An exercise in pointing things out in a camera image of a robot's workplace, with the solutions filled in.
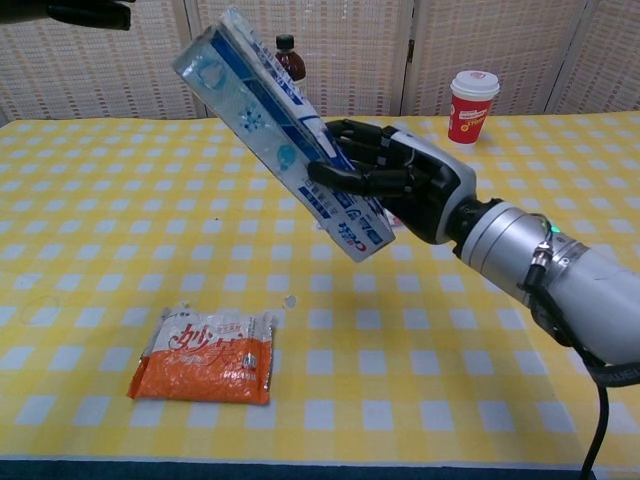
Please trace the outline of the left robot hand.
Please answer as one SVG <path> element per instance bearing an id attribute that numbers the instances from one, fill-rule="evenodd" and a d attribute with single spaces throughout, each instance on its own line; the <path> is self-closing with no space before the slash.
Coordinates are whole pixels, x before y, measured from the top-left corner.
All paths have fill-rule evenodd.
<path id="1" fill-rule="evenodd" d="M 1 0 L 1 23 L 51 19 L 87 28 L 128 31 L 133 1 Z"/>

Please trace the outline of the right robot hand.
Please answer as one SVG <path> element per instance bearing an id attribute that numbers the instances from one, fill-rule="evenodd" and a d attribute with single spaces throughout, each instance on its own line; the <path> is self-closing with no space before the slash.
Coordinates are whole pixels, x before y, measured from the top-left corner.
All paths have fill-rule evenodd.
<path id="1" fill-rule="evenodd" d="M 476 197 L 471 167 L 393 126 L 342 119 L 328 122 L 327 127 L 353 168 L 313 162 L 307 167 L 312 181 L 379 201 L 428 244 L 452 240 L 448 224 L 454 211 Z"/>

